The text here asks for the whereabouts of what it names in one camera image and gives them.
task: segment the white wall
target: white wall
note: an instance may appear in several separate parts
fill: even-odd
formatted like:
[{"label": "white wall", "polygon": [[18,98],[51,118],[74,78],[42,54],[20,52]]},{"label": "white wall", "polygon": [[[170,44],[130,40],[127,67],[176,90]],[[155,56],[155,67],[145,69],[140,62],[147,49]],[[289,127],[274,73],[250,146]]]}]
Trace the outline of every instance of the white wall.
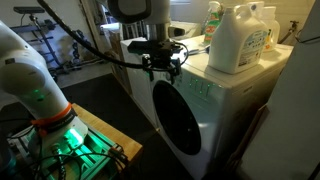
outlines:
[{"label": "white wall", "polygon": [[[64,20],[64,22],[73,30],[81,30],[84,35],[91,40],[89,28],[87,26],[85,17],[80,10],[79,0],[46,0],[46,2],[52,6],[53,10]],[[14,6],[40,6],[36,0],[1,0],[0,1],[0,20],[7,26],[20,26],[21,14],[13,11]],[[35,14],[40,22],[45,19],[52,18],[47,14]],[[30,24],[29,15],[26,15],[23,19],[23,25]],[[22,33],[22,37],[27,39],[34,39],[31,33]],[[59,26],[55,30],[47,32],[46,36],[53,36],[54,39],[49,40],[52,48],[56,52],[59,61],[65,62],[72,59],[72,42],[73,39],[69,37]],[[43,52],[49,52],[45,44],[30,43],[36,50],[42,50]],[[55,63],[51,63],[49,66],[55,67]]]},{"label": "white wall", "polygon": [[[202,23],[209,8],[210,0],[191,0],[189,5],[171,6],[171,19],[175,21]],[[253,0],[218,0],[225,4],[241,4]],[[284,37],[291,27],[290,21],[299,21],[298,30],[303,28],[315,0],[265,0],[265,6],[277,6],[276,20],[280,23],[280,37]],[[294,36],[284,44],[294,45]]]}]

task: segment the white washer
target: white washer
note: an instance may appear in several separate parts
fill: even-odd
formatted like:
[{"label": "white washer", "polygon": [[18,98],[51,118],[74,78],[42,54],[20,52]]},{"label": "white washer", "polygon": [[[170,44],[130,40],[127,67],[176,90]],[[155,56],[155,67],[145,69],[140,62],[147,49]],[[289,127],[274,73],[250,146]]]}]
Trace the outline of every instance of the white washer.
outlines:
[{"label": "white washer", "polygon": [[[202,40],[182,42],[192,50],[201,49]],[[167,73],[154,72],[151,90],[160,134],[194,179],[219,169],[233,152],[291,51],[278,45],[236,75],[208,67],[208,54],[200,53],[189,57],[173,85]]]}]

